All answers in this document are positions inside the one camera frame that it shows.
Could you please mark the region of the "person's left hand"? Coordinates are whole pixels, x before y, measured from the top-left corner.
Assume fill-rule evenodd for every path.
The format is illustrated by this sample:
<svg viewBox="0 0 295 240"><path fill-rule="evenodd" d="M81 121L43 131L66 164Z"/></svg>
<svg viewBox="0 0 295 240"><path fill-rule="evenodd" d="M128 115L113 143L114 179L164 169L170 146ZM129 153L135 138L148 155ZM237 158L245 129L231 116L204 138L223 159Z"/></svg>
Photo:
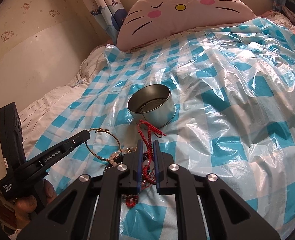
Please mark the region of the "person's left hand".
<svg viewBox="0 0 295 240"><path fill-rule="evenodd" d="M47 204L49 204L56 198L56 192L53 185L48 180L44 179L43 182L43 192L46 195ZM37 200L34 196L23 197L16 200L15 216L17 229L24 228L30 222L29 214L34 212L36 207Z"/></svg>

